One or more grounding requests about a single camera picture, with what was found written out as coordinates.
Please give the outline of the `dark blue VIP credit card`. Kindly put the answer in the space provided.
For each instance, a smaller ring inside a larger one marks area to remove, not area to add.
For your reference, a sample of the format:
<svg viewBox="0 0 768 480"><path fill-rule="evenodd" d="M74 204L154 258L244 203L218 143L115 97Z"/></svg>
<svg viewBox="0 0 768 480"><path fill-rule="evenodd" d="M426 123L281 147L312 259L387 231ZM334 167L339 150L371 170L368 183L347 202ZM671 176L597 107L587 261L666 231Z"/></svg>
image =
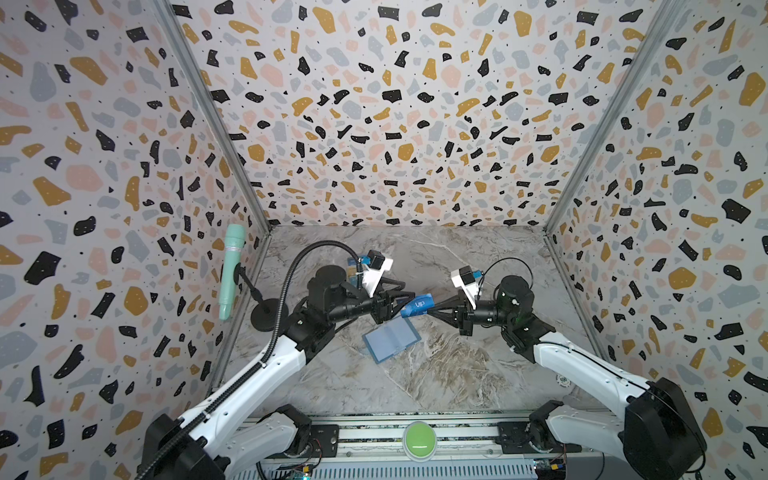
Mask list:
<svg viewBox="0 0 768 480"><path fill-rule="evenodd" d="M431 294L416 296L409 303L413 306L412 315L410 317L423 315L434 306L434 300Z"/></svg>

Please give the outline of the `blue leather card holder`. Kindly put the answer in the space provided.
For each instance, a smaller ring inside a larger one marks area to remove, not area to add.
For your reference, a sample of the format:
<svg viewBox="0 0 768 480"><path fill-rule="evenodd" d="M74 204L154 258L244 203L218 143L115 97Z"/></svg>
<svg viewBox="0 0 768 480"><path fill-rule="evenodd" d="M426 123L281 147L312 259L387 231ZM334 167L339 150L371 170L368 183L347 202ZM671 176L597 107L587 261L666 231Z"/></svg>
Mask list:
<svg viewBox="0 0 768 480"><path fill-rule="evenodd" d="M418 343L421 336L407 318L390 320L363 336L374 362L380 364Z"/></svg>

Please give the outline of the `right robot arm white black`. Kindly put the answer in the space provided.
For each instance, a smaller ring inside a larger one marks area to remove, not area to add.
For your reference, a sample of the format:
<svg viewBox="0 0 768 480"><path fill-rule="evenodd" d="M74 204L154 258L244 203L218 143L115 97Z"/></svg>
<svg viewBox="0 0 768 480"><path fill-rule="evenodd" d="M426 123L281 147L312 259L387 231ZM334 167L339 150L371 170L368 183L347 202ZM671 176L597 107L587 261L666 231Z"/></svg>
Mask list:
<svg viewBox="0 0 768 480"><path fill-rule="evenodd" d="M600 412L549 401L530 414L523 444L542 452L569 445L626 462L643 479L680 479L706 464L707 445L680 386L632 374L579 347L533 311L528 281L507 275L492 297L480 297L472 272L455 272L459 294L427 315L470 336L497 327L510 350L574 383L600 402Z"/></svg>

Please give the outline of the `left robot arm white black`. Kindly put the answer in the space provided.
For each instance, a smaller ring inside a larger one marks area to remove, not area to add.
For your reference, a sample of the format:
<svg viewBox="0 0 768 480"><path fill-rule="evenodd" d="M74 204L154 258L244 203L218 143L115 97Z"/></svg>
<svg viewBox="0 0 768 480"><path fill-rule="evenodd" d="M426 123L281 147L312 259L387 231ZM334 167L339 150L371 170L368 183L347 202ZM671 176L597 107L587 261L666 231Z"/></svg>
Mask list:
<svg viewBox="0 0 768 480"><path fill-rule="evenodd" d="M414 297L404 282L379 270L366 268L349 280L342 267L318 269L302 303L276 325L274 346L179 418L161 415L150 424L139 478L232 479L273 455L306 455L312 422L294 406L281 406L249 427L244 422L344 325L366 315L386 322Z"/></svg>

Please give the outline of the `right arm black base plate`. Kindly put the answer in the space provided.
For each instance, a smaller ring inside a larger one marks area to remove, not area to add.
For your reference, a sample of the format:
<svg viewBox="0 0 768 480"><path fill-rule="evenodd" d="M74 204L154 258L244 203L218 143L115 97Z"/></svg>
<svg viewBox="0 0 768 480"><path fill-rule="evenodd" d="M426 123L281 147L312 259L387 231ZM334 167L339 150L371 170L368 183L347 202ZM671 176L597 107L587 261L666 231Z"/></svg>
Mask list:
<svg viewBox="0 0 768 480"><path fill-rule="evenodd" d="M498 436L494 442L504 454L570 454L582 451L580 445L557 442L543 423L500 422L497 428Z"/></svg>

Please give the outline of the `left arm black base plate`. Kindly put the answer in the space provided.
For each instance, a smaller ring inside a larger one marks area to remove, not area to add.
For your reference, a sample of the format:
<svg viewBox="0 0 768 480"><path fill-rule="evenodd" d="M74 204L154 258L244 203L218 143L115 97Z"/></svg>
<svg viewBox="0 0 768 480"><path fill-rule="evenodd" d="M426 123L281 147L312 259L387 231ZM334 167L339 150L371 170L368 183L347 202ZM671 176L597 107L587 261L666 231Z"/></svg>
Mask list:
<svg viewBox="0 0 768 480"><path fill-rule="evenodd" d="M337 425L260 425L255 458L308 461L313 458L335 457L338 435Z"/></svg>

